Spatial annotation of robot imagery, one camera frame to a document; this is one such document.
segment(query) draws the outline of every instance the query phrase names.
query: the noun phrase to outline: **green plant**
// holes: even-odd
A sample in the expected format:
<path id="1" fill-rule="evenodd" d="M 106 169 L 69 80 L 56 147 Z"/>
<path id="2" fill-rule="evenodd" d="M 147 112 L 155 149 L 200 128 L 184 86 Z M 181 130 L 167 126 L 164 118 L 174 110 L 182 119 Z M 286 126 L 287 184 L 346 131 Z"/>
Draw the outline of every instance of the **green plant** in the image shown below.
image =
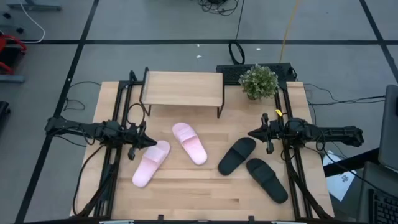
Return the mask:
<path id="1" fill-rule="evenodd" d="M 239 83 L 250 100 L 270 97 L 277 93 L 278 76 L 269 67 L 255 65 L 246 71 Z"/>

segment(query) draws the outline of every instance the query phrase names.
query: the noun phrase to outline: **black keyboard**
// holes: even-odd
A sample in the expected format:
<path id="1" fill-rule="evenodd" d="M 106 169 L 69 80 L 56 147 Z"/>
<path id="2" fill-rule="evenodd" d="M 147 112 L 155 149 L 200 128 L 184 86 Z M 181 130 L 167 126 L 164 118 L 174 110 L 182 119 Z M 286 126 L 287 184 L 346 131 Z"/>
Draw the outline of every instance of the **black keyboard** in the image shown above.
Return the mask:
<path id="1" fill-rule="evenodd" d="M 398 224 L 398 199 L 373 189 L 369 190 L 369 222 Z"/>

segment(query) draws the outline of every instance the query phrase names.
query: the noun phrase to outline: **wood grain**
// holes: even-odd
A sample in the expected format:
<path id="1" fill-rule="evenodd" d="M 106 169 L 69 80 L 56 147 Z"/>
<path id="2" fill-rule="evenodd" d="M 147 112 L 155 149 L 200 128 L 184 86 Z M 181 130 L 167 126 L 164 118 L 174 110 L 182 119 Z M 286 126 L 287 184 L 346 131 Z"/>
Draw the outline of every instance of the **wood grain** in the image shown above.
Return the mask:
<path id="1" fill-rule="evenodd" d="M 223 74 L 148 71 L 142 102 L 146 105 L 221 106 Z"/>
<path id="2" fill-rule="evenodd" d="M 111 118 L 117 85 L 117 82 L 103 83 L 94 122 Z M 288 89 L 294 116 L 311 122 L 302 83 L 288 83 Z M 138 101 L 140 90 L 140 86 L 134 86 L 131 104 Z M 239 138 L 247 136 L 248 131 L 261 125 L 263 113 L 268 113 L 270 120 L 277 118 L 273 98 L 251 101 L 240 86 L 226 86 L 225 94 L 220 119 L 216 118 L 214 108 L 206 106 L 152 106 L 151 116 L 146 118 L 146 133 L 156 140 L 168 141 L 170 154 L 149 184 L 140 189 L 132 184 L 131 178 L 145 149 L 138 151 L 135 160 L 130 161 L 127 158 L 129 146 L 123 147 L 112 218 L 155 220 L 158 214 L 164 214 L 167 220 L 247 220 L 249 215 L 254 215 L 256 220 L 294 219 L 286 168 L 280 158 L 280 141 L 273 141 L 275 151 L 267 155 L 267 145 L 256 140 L 257 147 L 249 159 L 260 158 L 275 170 L 289 194 L 289 200 L 282 205 L 269 198 L 249 175 L 245 164 L 229 176 L 218 173 L 217 165 L 226 151 Z M 129 120 L 137 123 L 141 117 L 139 107 L 129 114 Z M 190 124 L 198 133 L 208 153 L 208 160 L 202 166 L 195 165 L 174 138 L 172 126 L 177 122 Z M 96 148 L 88 146 L 85 159 Z M 83 172 L 78 193 L 79 210 L 98 187 L 103 157 L 104 150 L 92 158 Z M 333 215 L 319 155 L 303 149 L 302 161 L 309 190 L 326 212 Z M 300 209 L 304 216 L 302 203 Z"/>

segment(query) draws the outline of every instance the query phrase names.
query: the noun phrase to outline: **black floor line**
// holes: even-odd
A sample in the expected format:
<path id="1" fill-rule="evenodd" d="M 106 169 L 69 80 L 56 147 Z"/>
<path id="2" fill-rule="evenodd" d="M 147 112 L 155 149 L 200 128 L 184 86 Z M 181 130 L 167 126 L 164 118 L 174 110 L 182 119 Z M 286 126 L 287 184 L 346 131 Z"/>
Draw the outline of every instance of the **black floor line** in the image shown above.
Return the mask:
<path id="1" fill-rule="evenodd" d="M 160 45 L 160 44 L 229 44 L 233 39 L 220 40 L 84 40 L 97 45 Z M 283 40 L 238 40 L 240 44 L 282 44 Z M 43 40 L 39 44 L 80 44 L 80 40 Z M 287 45 L 398 45 L 398 40 L 286 40 Z"/>
<path id="2" fill-rule="evenodd" d="M 380 30 L 377 27 L 376 22 L 373 19 L 371 11 L 369 10 L 368 5 L 366 4 L 365 0 L 359 0 L 359 2 L 361 3 L 361 6 L 363 8 L 363 11 L 365 12 L 366 17 L 368 18 L 368 21 L 372 27 L 374 35 L 376 36 L 377 40 L 381 42 L 381 45 L 380 45 L 381 50 L 383 51 L 383 54 L 387 60 L 387 63 L 390 66 L 392 74 L 394 75 L 394 77 L 396 78 L 396 81 L 398 82 L 397 65 L 395 64 L 394 59 L 392 58 L 390 51 L 388 50 L 386 42 L 384 41 L 383 36 L 381 35 Z"/>
<path id="3" fill-rule="evenodd" d="M 68 94 L 70 82 L 72 81 L 72 78 L 73 78 L 73 75 L 75 73 L 77 64 L 79 62 L 79 58 L 80 58 L 81 52 L 83 51 L 84 41 L 87 38 L 88 31 L 90 29 L 90 25 L 91 25 L 91 23 L 93 21 L 94 14 L 95 14 L 96 8 L 98 6 L 98 2 L 99 2 L 99 0 L 94 0 L 93 5 L 91 7 L 91 11 L 90 11 L 90 14 L 88 15 L 85 28 L 83 30 L 83 33 L 82 33 L 81 37 L 80 37 L 80 43 L 79 43 L 79 45 L 77 47 L 75 56 L 74 56 L 74 58 L 72 60 L 72 64 L 70 65 L 70 69 L 69 69 L 67 78 L 66 78 L 65 83 L 63 85 L 62 92 L 61 92 L 60 98 L 59 98 L 58 103 L 57 103 L 57 107 L 56 107 L 55 112 L 54 112 L 54 116 L 59 116 L 61 114 L 62 107 L 63 107 L 63 104 L 65 102 L 65 98 L 67 97 L 67 94 Z M 27 186 L 27 190 L 25 192 L 25 195 L 24 195 L 24 198 L 22 200 L 21 206 L 19 207 L 19 211 L 18 211 L 16 220 L 15 220 L 15 223 L 23 223 L 24 220 L 25 220 L 27 211 L 29 209 L 30 201 L 32 200 L 33 194 L 35 192 L 37 183 L 38 183 L 39 178 L 40 178 L 40 173 L 41 173 L 41 171 L 43 169 L 45 158 L 47 157 L 47 153 L 49 152 L 49 149 L 50 149 L 51 141 L 52 141 L 52 137 L 51 136 L 46 136 L 46 138 L 44 140 L 44 143 L 43 143 L 43 146 L 42 146 L 42 149 L 41 149 L 40 154 L 39 154 L 39 158 L 37 159 L 35 168 L 33 170 L 33 174 L 31 176 L 29 184 Z"/>

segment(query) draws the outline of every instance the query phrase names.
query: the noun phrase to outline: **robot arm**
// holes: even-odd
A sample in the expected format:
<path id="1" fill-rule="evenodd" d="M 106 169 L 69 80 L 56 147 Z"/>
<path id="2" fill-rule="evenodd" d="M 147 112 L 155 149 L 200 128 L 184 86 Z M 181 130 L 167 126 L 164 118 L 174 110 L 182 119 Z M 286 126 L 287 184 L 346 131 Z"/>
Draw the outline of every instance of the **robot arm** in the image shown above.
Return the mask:
<path id="1" fill-rule="evenodd" d="M 116 147 L 122 144 L 130 144 L 129 159 L 134 159 L 136 149 L 155 146 L 157 143 L 145 134 L 146 122 L 139 126 L 132 123 L 130 128 L 121 126 L 116 121 L 103 121 L 102 123 L 79 123 L 66 120 L 63 117 L 49 118 L 45 131 L 49 135 L 74 134 L 85 138 L 98 140 L 108 147 Z"/>
<path id="2" fill-rule="evenodd" d="M 248 133 L 249 136 L 268 143 L 267 153 L 274 151 L 271 139 L 283 139 L 293 147 L 304 147 L 307 142 L 342 142 L 348 146 L 359 147 L 364 142 L 362 130 L 355 126 L 326 128 L 308 124 L 300 118 L 291 118 L 284 127 L 277 120 L 268 125 L 268 114 L 261 117 L 261 127 Z"/>

